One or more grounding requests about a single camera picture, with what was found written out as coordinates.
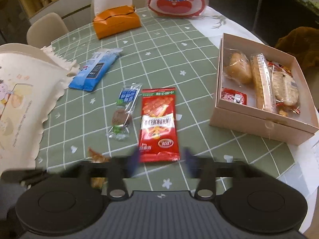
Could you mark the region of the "round bread in wrapper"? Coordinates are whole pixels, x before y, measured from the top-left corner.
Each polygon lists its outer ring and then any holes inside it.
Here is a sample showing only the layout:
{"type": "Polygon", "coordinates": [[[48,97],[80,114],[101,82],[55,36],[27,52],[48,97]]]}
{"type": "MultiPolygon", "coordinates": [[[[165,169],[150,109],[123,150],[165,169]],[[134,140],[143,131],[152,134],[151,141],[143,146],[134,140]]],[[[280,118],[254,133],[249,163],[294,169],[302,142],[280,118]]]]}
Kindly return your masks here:
{"type": "Polygon", "coordinates": [[[247,56],[239,50],[227,50],[228,57],[223,66],[224,74],[238,84],[248,85],[252,82],[251,64],[247,56]]]}

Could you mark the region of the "blue wafer snack packet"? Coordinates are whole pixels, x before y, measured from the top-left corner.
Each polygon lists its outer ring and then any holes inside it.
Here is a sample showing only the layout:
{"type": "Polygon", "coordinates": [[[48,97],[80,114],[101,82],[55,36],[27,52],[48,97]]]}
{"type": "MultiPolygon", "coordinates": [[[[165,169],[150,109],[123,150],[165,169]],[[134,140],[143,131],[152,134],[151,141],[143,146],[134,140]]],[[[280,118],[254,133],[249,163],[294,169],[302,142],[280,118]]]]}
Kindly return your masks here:
{"type": "Polygon", "coordinates": [[[69,88],[92,92],[122,51],[120,48],[113,48],[99,49],[94,52],[85,66],[73,78],[69,88]]]}

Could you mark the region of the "clear chocolate cookie packet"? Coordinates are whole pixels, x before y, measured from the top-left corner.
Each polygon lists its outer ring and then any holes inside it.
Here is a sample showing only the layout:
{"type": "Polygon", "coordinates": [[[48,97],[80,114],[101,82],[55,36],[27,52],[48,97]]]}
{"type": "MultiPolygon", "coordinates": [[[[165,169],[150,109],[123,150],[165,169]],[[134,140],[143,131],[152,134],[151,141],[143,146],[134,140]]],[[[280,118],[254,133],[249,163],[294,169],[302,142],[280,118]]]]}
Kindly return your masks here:
{"type": "Polygon", "coordinates": [[[141,88],[141,83],[132,83],[122,87],[116,101],[116,110],[112,116],[111,127],[107,132],[108,138],[123,140],[129,136],[132,114],[141,88]]]}

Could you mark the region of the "green checked tablecloth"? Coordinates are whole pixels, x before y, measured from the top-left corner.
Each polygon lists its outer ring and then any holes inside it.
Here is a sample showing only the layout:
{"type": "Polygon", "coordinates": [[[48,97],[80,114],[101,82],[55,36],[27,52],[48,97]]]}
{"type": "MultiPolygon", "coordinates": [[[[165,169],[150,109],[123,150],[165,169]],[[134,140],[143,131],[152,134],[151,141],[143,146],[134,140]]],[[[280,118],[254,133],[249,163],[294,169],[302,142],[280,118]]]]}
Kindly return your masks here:
{"type": "Polygon", "coordinates": [[[182,158],[192,153],[219,162],[241,160],[286,182],[295,167],[288,146],[260,136],[212,127],[219,48],[183,19],[139,9],[141,27],[98,39],[84,25],[52,41],[56,55],[84,66],[102,48],[121,48],[92,92],[68,89],[44,123],[37,167],[63,171],[93,153],[100,159],[142,151],[135,190],[188,190],[182,158]]]}

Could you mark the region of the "orange tissue box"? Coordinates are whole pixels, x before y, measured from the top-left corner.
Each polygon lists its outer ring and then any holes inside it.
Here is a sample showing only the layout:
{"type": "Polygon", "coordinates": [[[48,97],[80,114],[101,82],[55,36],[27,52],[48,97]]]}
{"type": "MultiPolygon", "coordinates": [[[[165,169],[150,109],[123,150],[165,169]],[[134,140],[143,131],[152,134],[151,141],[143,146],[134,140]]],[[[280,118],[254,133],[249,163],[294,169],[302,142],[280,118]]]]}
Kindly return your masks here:
{"type": "Polygon", "coordinates": [[[93,28],[98,39],[141,27],[134,6],[121,6],[105,10],[93,19],[93,28]]]}

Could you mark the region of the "small red sauce packet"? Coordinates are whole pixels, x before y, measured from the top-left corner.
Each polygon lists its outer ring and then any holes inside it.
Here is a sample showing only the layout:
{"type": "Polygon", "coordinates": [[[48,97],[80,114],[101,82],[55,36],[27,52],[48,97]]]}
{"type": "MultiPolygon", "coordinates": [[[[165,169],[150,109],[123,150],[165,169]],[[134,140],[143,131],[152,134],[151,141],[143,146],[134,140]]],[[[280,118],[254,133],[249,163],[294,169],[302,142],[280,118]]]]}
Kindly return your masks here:
{"type": "Polygon", "coordinates": [[[247,95],[230,88],[222,88],[221,98],[232,103],[247,105],[247,95]]]}

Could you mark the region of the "pink cardboard box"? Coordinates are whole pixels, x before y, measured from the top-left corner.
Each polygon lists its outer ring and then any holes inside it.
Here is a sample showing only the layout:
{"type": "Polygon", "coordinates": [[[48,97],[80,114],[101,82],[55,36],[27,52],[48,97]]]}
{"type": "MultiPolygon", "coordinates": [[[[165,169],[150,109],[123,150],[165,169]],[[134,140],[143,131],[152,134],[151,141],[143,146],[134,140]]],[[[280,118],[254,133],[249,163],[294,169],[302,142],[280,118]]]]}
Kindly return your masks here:
{"type": "Polygon", "coordinates": [[[317,134],[317,110],[296,58],[225,33],[210,124],[293,145],[317,134]]]}

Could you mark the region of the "brown fluffy blanket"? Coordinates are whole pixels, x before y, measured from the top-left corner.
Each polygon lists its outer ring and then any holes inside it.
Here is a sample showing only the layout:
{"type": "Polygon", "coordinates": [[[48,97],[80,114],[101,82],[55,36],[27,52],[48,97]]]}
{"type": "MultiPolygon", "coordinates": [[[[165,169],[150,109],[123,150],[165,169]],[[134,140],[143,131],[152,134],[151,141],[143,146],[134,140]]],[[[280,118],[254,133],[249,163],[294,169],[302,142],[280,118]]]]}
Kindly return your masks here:
{"type": "Polygon", "coordinates": [[[319,30],[301,26],[280,38],[275,48],[294,56],[302,71],[318,68],[319,30]]]}

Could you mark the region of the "long biscuit stick packet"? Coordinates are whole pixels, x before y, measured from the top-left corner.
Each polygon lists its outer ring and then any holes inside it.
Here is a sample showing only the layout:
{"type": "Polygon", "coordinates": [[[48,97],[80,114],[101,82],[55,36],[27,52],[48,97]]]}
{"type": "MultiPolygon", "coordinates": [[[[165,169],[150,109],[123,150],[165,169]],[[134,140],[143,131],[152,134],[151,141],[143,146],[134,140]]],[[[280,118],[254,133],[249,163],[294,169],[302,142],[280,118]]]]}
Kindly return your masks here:
{"type": "Polygon", "coordinates": [[[250,56],[252,80],[256,92],[256,107],[267,112],[275,112],[275,99],[267,60],[262,53],[250,56]]]}

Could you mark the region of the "red spicy snack packet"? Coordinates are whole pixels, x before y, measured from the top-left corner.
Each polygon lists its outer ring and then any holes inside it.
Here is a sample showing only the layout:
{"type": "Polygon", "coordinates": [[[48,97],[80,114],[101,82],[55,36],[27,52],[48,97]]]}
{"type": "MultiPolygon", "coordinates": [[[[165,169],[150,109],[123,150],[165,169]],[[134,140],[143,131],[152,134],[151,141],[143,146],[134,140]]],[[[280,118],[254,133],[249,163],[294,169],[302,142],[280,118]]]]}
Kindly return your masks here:
{"type": "Polygon", "coordinates": [[[176,89],[142,90],[140,161],[179,161],[176,130],[176,89]]]}

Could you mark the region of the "cream printed cloth bag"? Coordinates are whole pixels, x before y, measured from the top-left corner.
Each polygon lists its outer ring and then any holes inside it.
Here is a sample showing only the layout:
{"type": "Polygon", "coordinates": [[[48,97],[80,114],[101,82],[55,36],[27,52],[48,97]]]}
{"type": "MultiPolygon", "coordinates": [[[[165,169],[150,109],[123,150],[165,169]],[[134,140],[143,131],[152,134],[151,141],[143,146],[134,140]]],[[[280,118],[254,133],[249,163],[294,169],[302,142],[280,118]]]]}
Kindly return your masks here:
{"type": "Polygon", "coordinates": [[[1,45],[1,171],[35,166],[43,123],[79,68],[52,48],[1,45]]]}

